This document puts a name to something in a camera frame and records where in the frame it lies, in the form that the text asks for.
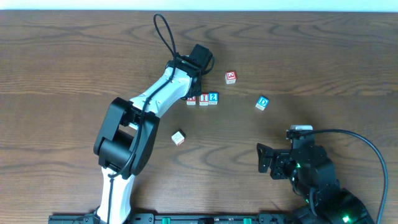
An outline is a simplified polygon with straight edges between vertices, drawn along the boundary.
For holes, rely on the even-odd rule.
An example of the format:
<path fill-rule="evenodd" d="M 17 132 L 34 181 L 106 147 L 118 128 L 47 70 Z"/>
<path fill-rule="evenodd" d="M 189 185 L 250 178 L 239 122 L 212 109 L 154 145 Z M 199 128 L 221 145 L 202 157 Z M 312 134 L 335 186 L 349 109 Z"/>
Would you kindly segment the red letter A block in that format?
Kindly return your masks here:
<path fill-rule="evenodd" d="M 187 105 L 196 105 L 196 103 L 197 103 L 197 98 L 195 96 L 186 99 Z"/>

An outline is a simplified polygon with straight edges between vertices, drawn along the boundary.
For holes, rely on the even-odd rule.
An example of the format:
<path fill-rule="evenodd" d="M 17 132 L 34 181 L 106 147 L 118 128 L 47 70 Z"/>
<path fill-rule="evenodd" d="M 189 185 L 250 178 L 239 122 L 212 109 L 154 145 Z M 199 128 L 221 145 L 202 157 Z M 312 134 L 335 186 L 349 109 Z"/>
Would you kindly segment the red letter I block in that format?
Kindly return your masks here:
<path fill-rule="evenodd" d="M 208 106 L 209 105 L 209 94 L 203 93 L 200 95 L 199 105 L 200 106 Z"/>

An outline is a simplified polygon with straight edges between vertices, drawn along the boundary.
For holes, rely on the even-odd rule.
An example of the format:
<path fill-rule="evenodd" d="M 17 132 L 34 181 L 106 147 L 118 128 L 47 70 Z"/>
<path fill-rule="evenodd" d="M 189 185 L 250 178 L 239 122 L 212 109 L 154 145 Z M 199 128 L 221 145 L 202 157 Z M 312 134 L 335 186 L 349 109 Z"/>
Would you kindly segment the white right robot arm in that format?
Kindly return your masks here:
<path fill-rule="evenodd" d="M 359 198 L 340 187 L 335 166 L 314 136 L 292 140 L 290 149 L 257 144 L 260 173 L 274 180 L 287 179 L 307 206 L 291 213 L 286 223 L 373 223 Z"/>

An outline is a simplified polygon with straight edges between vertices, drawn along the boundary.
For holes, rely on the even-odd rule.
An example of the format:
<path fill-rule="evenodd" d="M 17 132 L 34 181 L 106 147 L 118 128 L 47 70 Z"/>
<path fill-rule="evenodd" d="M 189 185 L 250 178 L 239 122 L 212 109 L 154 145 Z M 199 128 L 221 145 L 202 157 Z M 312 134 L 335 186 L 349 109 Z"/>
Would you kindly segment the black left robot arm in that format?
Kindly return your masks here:
<path fill-rule="evenodd" d="M 93 148 L 104 178 L 100 222 L 128 220 L 132 185 L 152 154 L 161 117 L 176 101 L 201 94 L 201 78 L 214 63 L 212 55 L 177 56 L 145 92 L 111 102 Z"/>

